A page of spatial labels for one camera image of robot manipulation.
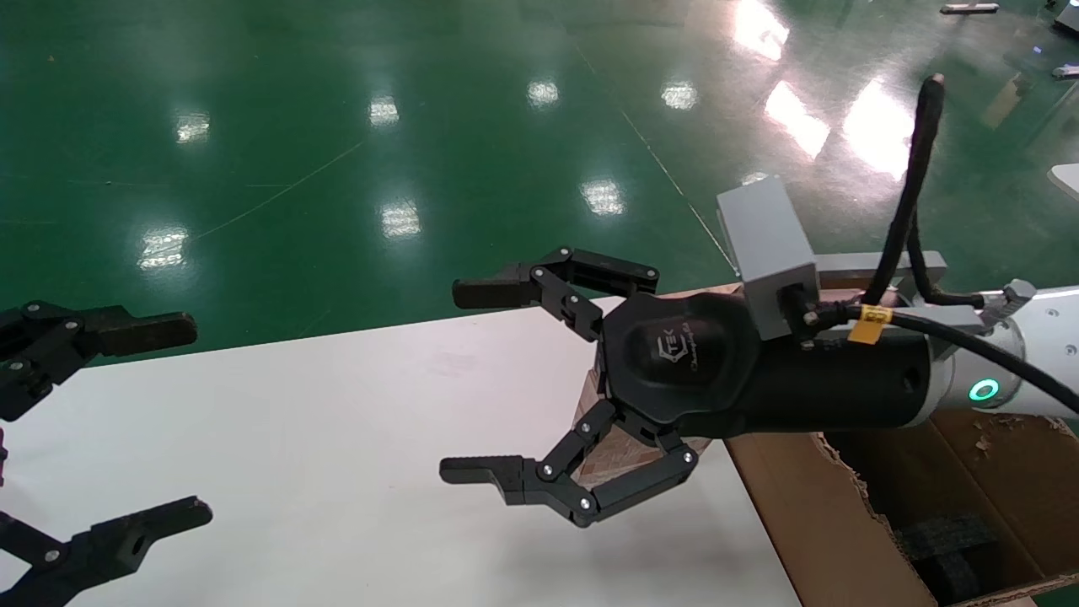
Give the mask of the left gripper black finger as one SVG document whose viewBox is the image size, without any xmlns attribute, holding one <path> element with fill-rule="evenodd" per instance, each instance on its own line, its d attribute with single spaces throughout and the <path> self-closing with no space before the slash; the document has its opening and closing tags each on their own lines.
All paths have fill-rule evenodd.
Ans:
<svg viewBox="0 0 1079 607">
<path fill-rule="evenodd" d="M 152 544 L 211 523 L 191 496 L 93 525 L 62 542 L 8 513 L 1 549 L 30 569 L 1 594 L 3 606 L 66 606 L 84 591 L 138 572 Z"/>
<path fill-rule="evenodd" d="M 131 315 L 122 306 L 67 309 L 30 301 L 1 314 L 1 418 L 16 422 L 97 357 L 191 345 L 189 314 Z"/>
</svg>

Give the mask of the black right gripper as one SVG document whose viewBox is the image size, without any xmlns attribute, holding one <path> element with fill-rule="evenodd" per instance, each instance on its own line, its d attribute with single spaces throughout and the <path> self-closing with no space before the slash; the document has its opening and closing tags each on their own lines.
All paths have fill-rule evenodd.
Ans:
<svg viewBox="0 0 1079 607">
<path fill-rule="evenodd" d="M 810 349 L 794 336 L 766 341 L 743 296 L 651 296 L 659 277 L 654 266 L 561 247 L 495 277 L 454 281 L 460 309 L 535 304 L 584 341 L 599 339 L 609 400 L 591 406 L 543 459 L 443 458 L 440 479 L 490 484 L 508 506 L 546 506 L 586 528 L 689 479 L 699 457 L 679 434 L 898 429 L 920 417 L 931 376 L 925 337 L 886 336 L 875 345 L 815 341 Z M 604 318 L 581 287 L 631 298 Z M 593 488 L 582 486 L 573 473 L 624 413 L 663 456 Z"/>
</svg>

